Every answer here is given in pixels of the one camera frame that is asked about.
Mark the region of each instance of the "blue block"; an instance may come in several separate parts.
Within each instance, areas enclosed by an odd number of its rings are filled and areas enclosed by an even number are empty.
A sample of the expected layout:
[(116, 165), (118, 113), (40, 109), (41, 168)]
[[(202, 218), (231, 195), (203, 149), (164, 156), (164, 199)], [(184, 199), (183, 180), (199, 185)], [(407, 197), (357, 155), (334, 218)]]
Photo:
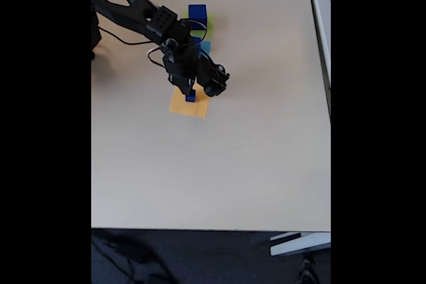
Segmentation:
[[(192, 20), (200, 21), (202, 24), (207, 26), (207, 8), (206, 5), (189, 5), (188, 7), (188, 18)], [(198, 23), (191, 23), (192, 30), (205, 30)]]
[(186, 102), (195, 102), (195, 90), (191, 90), (191, 94), (189, 96), (185, 96)]

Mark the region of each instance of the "white table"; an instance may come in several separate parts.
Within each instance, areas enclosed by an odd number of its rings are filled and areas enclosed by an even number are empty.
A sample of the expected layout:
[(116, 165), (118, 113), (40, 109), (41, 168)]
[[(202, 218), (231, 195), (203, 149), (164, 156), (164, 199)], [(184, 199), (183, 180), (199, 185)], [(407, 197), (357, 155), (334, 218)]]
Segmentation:
[[(169, 113), (173, 87), (146, 58), (152, 45), (103, 33), (92, 227), (330, 231), (330, 120), (310, 0), (151, 1), (178, 14), (207, 4), (210, 54), (231, 77), (206, 118)], [(100, 26), (144, 39), (101, 16)]]

